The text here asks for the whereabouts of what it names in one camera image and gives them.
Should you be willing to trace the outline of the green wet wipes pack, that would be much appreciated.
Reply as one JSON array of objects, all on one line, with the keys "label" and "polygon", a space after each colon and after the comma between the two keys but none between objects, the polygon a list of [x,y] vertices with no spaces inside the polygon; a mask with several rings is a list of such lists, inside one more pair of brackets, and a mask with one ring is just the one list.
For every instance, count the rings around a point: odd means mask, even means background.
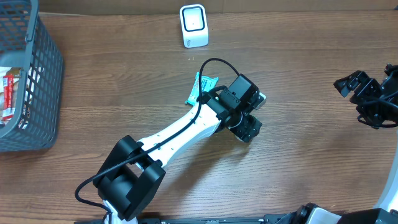
[{"label": "green wet wipes pack", "polygon": [[[190,95],[188,97],[188,99],[185,101],[185,104],[189,104],[194,106],[197,103],[197,98],[199,96],[199,76],[200,73],[197,72],[196,76],[195,76],[195,82],[193,84],[192,90],[190,92]],[[213,89],[216,84],[218,83],[219,78],[210,78],[207,76],[201,76],[201,91],[209,91],[211,89]]]}]

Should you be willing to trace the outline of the red Nescafe stick sachet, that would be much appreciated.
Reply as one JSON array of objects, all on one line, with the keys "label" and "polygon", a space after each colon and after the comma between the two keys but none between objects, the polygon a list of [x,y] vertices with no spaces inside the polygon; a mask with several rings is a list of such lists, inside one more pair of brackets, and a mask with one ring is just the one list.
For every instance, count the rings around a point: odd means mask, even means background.
[{"label": "red Nescafe stick sachet", "polygon": [[4,103],[2,120],[9,121],[15,112],[15,107],[12,105],[12,96],[14,88],[14,75],[9,73],[3,77]]}]

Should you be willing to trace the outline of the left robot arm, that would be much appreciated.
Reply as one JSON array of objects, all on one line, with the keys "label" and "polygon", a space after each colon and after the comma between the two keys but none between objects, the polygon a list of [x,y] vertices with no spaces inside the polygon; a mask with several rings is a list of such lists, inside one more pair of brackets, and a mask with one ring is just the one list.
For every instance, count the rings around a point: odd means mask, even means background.
[{"label": "left robot arm", "polygon": [[230,130],[240,141],[259,134],[261,122],[250,113],[267,100],[244,75],[229,86],[218,86],[183,117],[162,131],[139,141],[120,139],[109,153],[93,184],[107,208],[105,223],[132,223],[154,198],[165,166],[204,138]]}]

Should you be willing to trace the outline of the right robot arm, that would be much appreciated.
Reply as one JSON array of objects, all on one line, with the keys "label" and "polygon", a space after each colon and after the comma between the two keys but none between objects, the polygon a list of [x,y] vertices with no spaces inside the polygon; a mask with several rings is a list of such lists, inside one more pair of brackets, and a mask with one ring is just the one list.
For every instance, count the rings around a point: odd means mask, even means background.
[{"label": "right robot arm", "polygon": [[[368,77],[364,71],[334,82],[339,93],[346,97],[353,91],[350,102],[357,105],[358,121],[373,129],[397,127],[397,66],[387,64],[382,83]],[[372,209],[338,215],[314,203],[302,205],[296,212],[281,218],[288,224],[397,224],[397,151],[384,190]]]}]

